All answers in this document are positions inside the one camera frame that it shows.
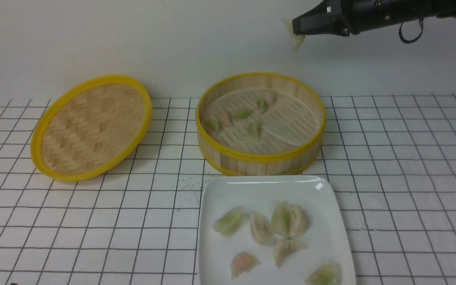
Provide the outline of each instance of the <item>yellow rim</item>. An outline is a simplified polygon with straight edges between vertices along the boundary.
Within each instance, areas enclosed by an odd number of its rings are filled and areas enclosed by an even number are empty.
[[[203,100],[205,99],[205,96],[212,91],[212,89],[216,88],[217,86],[236,79],[240,77],[245,77],[245,76],[274,76],[274,77],[279,77],[279,78],[284,78],[290,81],[293,81],[294,83],[302,86],[304,89],[306,89],[308,92],[311,93],[313,97],[315,97],[316,101],[321,106],[321,125],[318,130],[318,132],[314,135],[314,137],[308,141],[306,144],[303,146],[299,146],[298,148],[294,148],[291,151],[283,152],[283,153],[278,153],[278,154],[266,154],[266,155],[260,155],[260,154],[248,154],[248,153],[243,153],[239,151],[232,150],[231,148],[227,148],[226,146],[223,146],[222,144],[218,143],[215,141],[212,137],[210,137],[203,126],[201,125],[200,122],[200,109],[198,106],[201,106],[203,103]],[[229,157],[235,158],[237,160],[243,160],[246,162],[256,162],[256,163],[271,163],[271,162],[279,162],[282,161],[283,159],[289,159],[292,157],[297,157],[303,153],[305,153],[307,150],[310,149],[312,144],[315,144],[315,142],[321,137],[321,134],[323,133],[323,130],[325,128],[325,122],[326,122],[326,113],[325,113],[325,108],[323,106],[323,103],[321,102],[320,98],[318,95],[314,92],[313,89],[309,88],[309,86],[305,85],[304,83],[293,79],[288,76],[280,75],[280,74],[273,74],[273,73],[268,73],[268,72],[252,72],[252,73],[246,73],[246,74],[239,74],[235,76],[228,77],[226,79],[223,79],[216,84],[212,85],[207,91],[203,93],[201,96],[201,99],[198,102],[196,112],[195,112],[195,122],[197,125],[197,132],[201,135],[201,137],[206,141],[206,143],[211,146],[214,150],[218,151],[219,153],[225,154]]]
[[[79,95],[82,92],[87,91],[88,89],[105,84],[125,84],[136,89],[142,96],[145,105],[145,114],[142,126],[138,130],[134,139],[121,153],[116,155],[112,160],[86,173],[76,175],[63,175],[50,169],[43,161],[41,150],[42,138],[45,134],[45,130],[49,126],[50,121],[73,97]],[[36,169],[41,171],[44,175],[47,175],[59,181],[77,182],[81,180],[90,179],[116,166],[125,157],[127,157],[134,150],[134,148],[138,146],[138,143],[142,140],[143,136],[145,135],[145,132],[147,131],[147,128],[149,128],[151,117],[152,105],[150,102],[149,94],[147,93],[145,88],[135,79],[122,75],[108,75],[91,79],[66,92],[66,94],[57,99],[56,102],[54,102],[40,118],[38,124],[36,125],[36,128],[34,129],[33,136],[31,138],[31,160],[34,163],[34,166],[36,166]]]
[[[289,173],[284,173],[282,175],[296,175],[296,174],[302,173],[302,171],[306,170],[307,168],[309,168],[309,166],[311,166],[311,164],[313,164],[313,162],[318,157],[320,150],[321,150],[321,148],[318,148],[318,150],[314,154],[313,158],[310,161],[308,161],[306,164],[304,164],[304,166],[301,166],[301,168],[290,171]],[[219,171],[221,174],[224,174],[226,176],[239,176],[237,173],[226,170],[226,169],[222,168],[219,164],[216,164],[210,157],[207,156],[207,154],[203,151],[203,149],[201,147],[199,147],[199,152],[201,153],[201,155],[203,155],[203,157],[205,158],[205,161],[207,161],[208,164],[210,164],[210,166],[212,166],[212,168]]]

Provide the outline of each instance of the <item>plate rim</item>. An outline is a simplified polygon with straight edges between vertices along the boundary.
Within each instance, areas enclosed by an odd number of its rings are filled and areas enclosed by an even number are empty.
[[[324,182],[326,182],[328,184],[328,186],[330,186],[331,188],[331,191],[332,191],[332,194],[334,196],[334,200],[335,200],[335,203],[337,205],[336,209],[338,209],[338,213],[340,215],[340,220],[342,221],[342,225],[344,226],[344,235],[342,235],[342,238],[344,240],[343,244],[346,245],[347,247],[347,250],[349,250],[349,254],[346,254],[346,256],[349,255],[349,260],[348,260],[348,263],[349,263],[349,272],[352,272],[353,273],[353,278],[354,278],[354,281],[353,283],[347,283],[346,284],[346,281],[345,280],[342,280],[342,283],[341,285],[356,285],[356,270],[355,270],[355,262],[353,260],[353,254],[352,254],[352,250],[351,250],[351,245],[349,243],[349,239],[348,239],[348,233],[346,231],[346,224],[344,223],[344,218],[342,217],[342,213],[340,211],[340,206],[339,206],[339,202],[337,201],[337,197],[335,196],[335,191],[333,190],[333,187],[332,187],[332,184],[330,182],[328,182],[328,180],[326,180],[324,177],[321,177],[319,175],[273,175],[273,176],[224,176],[224,177],[217,177],[217,178],[214,178],[213,180],[210,180],[206,186],[205,186],[205,189],[203,190],[203,193],[201,195],[201,209],[199,211],[199,219],[198,219],[198,243],[197,243],[197,263],[198,263],[198,268],[197,268],[197,273],[198,273],[198,280],[199,280],[199,283],[201,284],[201,266],[200,266],[200,258],[201,258],[201,253],[203,251],[200,250],[200,244],[201,244],[201,228],[202,228],[202,222],[201,222],[201,219],[203,218],[204,216],[204,204],[203,204],[203,201],[205,199],[205,195],[207,193],[207,189],[208,189],[208,186],[213,183],[213,182],[222,182],[224,180],[252,180],[252,179],[257,179],[257,180],[261,180],[263,179],[264,177],[270,177],[270,178],[284,178],[286,179],[287,181],[291,180],[293,177],[311,177],[311,178],[316,178],[316,179],[320,179]]]

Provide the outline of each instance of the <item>white wall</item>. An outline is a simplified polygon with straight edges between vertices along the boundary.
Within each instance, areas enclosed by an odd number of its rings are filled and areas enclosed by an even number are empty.
[[[398,26],[310,36],[290,52],[282,18],[319,0],[0,0],[0,97],[60,96],[104,74],[152,97],[199,97],[241,72],[278,72],[320,95],[456,92],[456,20],[426,19],[404,45]],[[411,38],[417,23],[404,31]]]

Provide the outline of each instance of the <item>bamboo steamer lid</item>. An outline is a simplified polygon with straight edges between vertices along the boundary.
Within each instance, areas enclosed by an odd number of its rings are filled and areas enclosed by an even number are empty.
[[[137,147],[151,115],[149,95],[136,80],[92,79],[67,92],[41,117],[31,140],[31,158],[53,179],[90,179]]]

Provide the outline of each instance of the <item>robotic arm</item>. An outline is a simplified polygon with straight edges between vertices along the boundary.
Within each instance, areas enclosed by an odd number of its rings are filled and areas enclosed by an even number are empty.
[[[349,36],[363,31],[419,20],[423,32],[423,19],[427,17],[456,18],[456,0],[323,0],[311,11],[293,19],[294,34],[335,34]]]

